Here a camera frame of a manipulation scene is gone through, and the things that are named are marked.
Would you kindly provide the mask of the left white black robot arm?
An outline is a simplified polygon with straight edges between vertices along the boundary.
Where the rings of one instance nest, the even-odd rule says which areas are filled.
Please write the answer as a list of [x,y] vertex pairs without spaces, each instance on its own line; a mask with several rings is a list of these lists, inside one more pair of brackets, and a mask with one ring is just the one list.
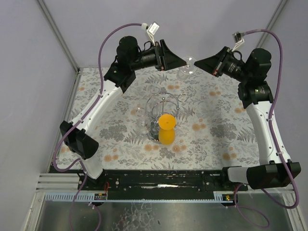
[[81,161],[88,177],[97,179],[103,172],[96,154],[99,143],[92,132],[105,111],[122,96],[136,79],[137,70],[155,67],[167,71],[186,65],[186,61],[174,54],[164,40],[141,50],[137,39],[125,36],[119,41],[114,62],[103,77],[103,86],[93,96],[81,113],[71,122],[63,121],[60,131],[64,144]]

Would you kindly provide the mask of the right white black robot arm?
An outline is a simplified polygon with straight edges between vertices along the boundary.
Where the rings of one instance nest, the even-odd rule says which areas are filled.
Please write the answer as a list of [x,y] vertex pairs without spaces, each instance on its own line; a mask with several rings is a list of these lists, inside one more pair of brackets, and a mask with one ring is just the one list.
[[243,183],[252,189],[286,187],[301,172],[301,166],[291,160],[272,109],[274,98],[265,81],[271,68],[271,53],[256,48],[245,62],[236,59],[236,53],[224,47],[216,55],[194,63],[215,77],[227,75],[239,82],[238,96],[251,119],[257,140],[259,165],[224,167],[223,181]]

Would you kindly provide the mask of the orange plastic wine glass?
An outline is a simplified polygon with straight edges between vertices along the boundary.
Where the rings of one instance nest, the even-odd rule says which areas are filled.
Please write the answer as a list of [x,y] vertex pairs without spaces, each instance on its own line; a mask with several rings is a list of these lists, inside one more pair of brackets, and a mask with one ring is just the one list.
[[173,115],[164,114],[158,119],[158,139],[163,145],[171,145],[175,140],[176,119]]

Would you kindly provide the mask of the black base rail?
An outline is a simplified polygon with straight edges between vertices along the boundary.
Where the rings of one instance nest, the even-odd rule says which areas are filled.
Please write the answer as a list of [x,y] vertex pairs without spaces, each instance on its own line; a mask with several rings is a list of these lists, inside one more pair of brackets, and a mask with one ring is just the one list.
[[226,180],[220,170],[104,170],[96,179],[87,178],[83,191],[96,193],[233,194],[237,184]]

